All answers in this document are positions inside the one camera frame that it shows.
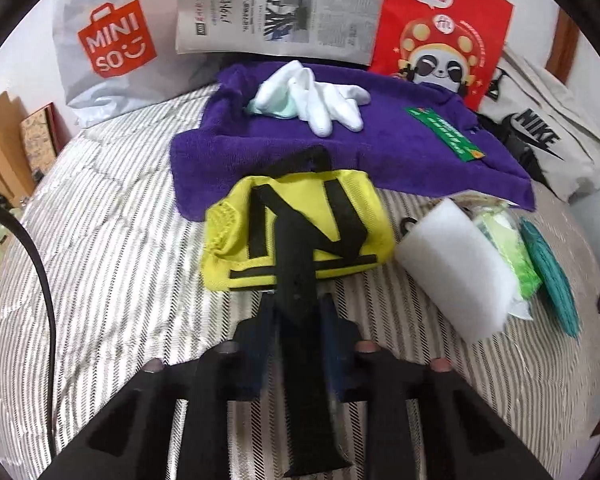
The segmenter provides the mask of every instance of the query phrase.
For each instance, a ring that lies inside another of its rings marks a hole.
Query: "teal cloth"
[[[254,101],[255,99],[249,101],[249,104],[247,104],[245,108],[247,113],[251,115],[267,115],[269,117],[276,117],[277,119],[293,119],[294,117],[298,116],[296,103],[291,98],[291,94],[289,92],[287,92],[286,95],[281,95],[278,102],[276,102],[276,106],[270,110],[267,110],[266,112],[256,108]]]
[[[567,335],[577,337],[580,332],[580,318],[567,276],[535,225],[523,219],[520,233],[531,261],[542,277],[560,326]]]

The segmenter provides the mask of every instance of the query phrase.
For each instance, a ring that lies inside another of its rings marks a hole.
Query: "yellow mesh fabric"
[[[324,182],[333,179],[340,182],[368,231],[360,256],[375,255],[377,261],[374,264],[320,269],[316,271],[316,276],[318,279],[335,278],[384,263],[394,250],[394,235],[387,214],[366,173],[355,170],[293,173],[279,179],[248,176],[240,180],[226,198],[206,212],[205,251],[201,264],[206,288],[229,290],[275,284],[275,277],[271,275],[240,278],[230,276],[232,270],[241,271],[274,265],[275,215],[269,209],[266,209],[265,214],[267,255],[249,258],[249,201],[254,186],[269,184],[285,202],[303,213],[330,240],[340,240],[338,226],[324,190]],[[314,252],[316,262],[333,259],[337,259],[334,254]]]

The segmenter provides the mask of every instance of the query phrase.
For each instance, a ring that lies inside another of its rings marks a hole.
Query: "white foam block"
[[[503,330],[518,280],[452,200],[414,225],[395,257],[467,343]]]

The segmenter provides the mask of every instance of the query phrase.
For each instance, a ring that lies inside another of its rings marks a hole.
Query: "black cable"
[[[54,315],[54,305],[51,300],[51,290],[49,289],[49,282],[46,277],[42,258],[40,258],[36,245],[33,243],[29,233],[27,233],[27,230],[12,214],[1,207],[0,224],[11,231],[27,251],[36,269],[36,274],[40,280],[40,287],[42,288],[42,297],[45,300],[46,318],[49,322],[49,361],[46,378],[46,441],[49,446],[49,455],[51,455],[51,460],[53,460],[56,457],[53,428],[54,375],[56,372],[56,317]]]

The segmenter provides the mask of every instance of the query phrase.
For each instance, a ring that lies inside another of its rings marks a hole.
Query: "red logo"
[[[93,9],[91,24],[78,38],[102,77],[125,75],[157,57],[140,0],[118,9],[110,3]]]

